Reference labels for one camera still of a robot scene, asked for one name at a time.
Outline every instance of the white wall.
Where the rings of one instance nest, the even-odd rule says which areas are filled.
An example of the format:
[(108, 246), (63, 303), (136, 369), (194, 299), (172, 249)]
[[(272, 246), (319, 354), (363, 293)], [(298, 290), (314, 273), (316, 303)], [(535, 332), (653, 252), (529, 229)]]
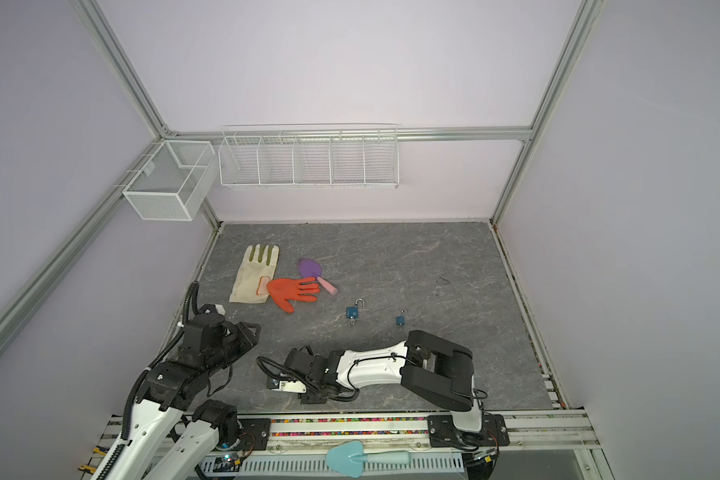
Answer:
[(223, 221), (487, 219), (518, 140), (401, 142), (398, 188), (229, 190), (210, 201)]
[(0, 0), (0, 310), (150, 141), (65, 0)]
[(616, 478), (720, 478), (720, 1), (606, 4), (500, 231)]
[(208, 240), (127, 202), (0, 358), (0, 478), (80, 478), (157, 353)]
[(101, 0), (168, 125), (528, 125), (580, 0)]

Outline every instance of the wire basket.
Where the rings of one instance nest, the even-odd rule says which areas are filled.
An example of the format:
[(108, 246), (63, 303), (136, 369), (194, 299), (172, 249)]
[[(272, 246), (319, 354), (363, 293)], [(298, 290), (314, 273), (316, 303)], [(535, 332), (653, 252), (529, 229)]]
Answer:
[(397, 133), (236, 131), (219, 146), (219, 167), (230, 188), (397, 187)]
[(144, 220), (192, 220), (216, 179), (209, 141), (164, 140), (123, 195)]

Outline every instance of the small blue padlock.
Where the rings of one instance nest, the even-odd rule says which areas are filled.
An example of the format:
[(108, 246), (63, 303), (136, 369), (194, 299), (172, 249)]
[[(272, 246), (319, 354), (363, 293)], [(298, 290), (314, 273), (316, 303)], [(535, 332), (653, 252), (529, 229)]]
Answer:
[(405, 325), (405, 313), (405, 310), (401, 310), (400, 315), (394, 318), (394, 323), (400, 328), (400, 330), (403, 330), (403, 326)]
[(358, 311), (358, 303), (362, 302), (362, 309), (365, 310), (365, 300), (362, 298), (358, 298), (355, 301), (355, 306), (348, 306), (347, 307), (347, 318), (351, 320), (349, 323), (350, 326), (355, 325), (355, 320), (360, 317), (360, 312)]

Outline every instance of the purple trowel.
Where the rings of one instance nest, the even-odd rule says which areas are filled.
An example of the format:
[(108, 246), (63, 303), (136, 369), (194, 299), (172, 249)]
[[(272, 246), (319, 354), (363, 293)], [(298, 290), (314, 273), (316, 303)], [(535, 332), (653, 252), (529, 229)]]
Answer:
[(322, 287), (332, 296), (338, 293), (338, 289), (335, 286), (331, 285), (326, 279), (320, 276), (322, 275), (322, 267), (314, 260), (309, 258), (298, 259), (298, 273), (304, 278), (314, 276), (317, 279), (317, 282), (320, 282), (320, 285), (322, 285)]

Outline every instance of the gray marble surface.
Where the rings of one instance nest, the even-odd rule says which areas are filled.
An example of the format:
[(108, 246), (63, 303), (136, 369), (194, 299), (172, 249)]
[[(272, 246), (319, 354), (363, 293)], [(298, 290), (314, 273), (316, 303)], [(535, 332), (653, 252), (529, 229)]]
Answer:
[[(200, 282), (200, 304), (221, 303), (232, 322), (262, 326), (259, 345), (234, 364), (231, 383), (212, 398), (240, 412), (436, 410), (396, 385), (368, 386), (354, 402), (300, 405), (296, 394), (266, 389), (258, 356), (278, 362), (291, 348), (315, 353), (374, 350), (424, 330), (460, 343), (474, 354), (476, 387), (488, 393), (486, 408), (551, 408), (489, 225), (446, 224), (270, 224), (225, 225)], [(230, 303), (242, 255), (250, 244), (280, 247), (276, 278), (299, 278), (306, 256), (322, 265), (323, 277), (339, 294), (318, 294), (314, 303), (295, 302), (288, 314), (272, 300)], [(365, 310), (355, 326), (346, 307), (357, 298)], [(405, 328), (394, 318), (405, 309)], [(212, 378), (214, 388), (226, 372)], [(194, 406), (205, 400), (198, 395)]]

